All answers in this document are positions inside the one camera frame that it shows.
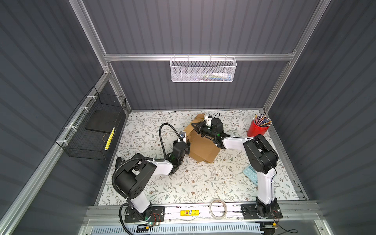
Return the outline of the brown cardboard box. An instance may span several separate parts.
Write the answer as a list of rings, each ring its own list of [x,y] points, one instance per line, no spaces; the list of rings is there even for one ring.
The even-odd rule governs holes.
[[[210,139],[201,137],[201,135],[192,127],[192,123],[201,122],[204,120],[204,117],[204,113],[198,114],[184,129],[187,141],[191,144],[190,153],[188,155],[197,162],[207,162],[212,164],[220,152],[220,148],[215,146]]]

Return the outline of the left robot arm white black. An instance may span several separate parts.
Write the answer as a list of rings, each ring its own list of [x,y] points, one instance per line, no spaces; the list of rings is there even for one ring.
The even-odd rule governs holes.
[[[190,142],[186,140],[186,132],[181,131],[173,143],[172,152],[164,159],[147,158],[142,154],[136,154],[128,160],[118,157],[112,176],[113,188],[138,214],[150,214],[152,205],[144,193],[150,178],[174,174],[189,151]]]

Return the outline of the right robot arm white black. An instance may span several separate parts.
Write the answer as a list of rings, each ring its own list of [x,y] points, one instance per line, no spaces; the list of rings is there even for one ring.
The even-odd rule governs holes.
[[[244,151],[251,167],[257,172],[257,202],[269,206],[275,201],[273,179],[277,174],[275,167],[279,156],[263,135],[252,138],[231,136],[225,133],[221,119],[213,116],[205,116],[202,121],[191,123],[191,126],[198,135],[209,139],[218,148]]]

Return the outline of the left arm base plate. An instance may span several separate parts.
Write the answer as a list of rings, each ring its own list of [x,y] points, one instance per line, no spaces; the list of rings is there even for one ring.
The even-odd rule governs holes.
[[[127,208],[124,212],[124,222],[164,222],[165,207],[164,206],[149,206],[143,213],[136,209]]]

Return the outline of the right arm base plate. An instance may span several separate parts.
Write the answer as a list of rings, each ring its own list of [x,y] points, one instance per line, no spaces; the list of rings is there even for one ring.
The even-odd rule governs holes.
[[[269,204],[264,204],[256,198],[255,203],[241,204],[240,208],[244,219],[260,218],[278,220],[283,218],[277,198],[274,198]]]

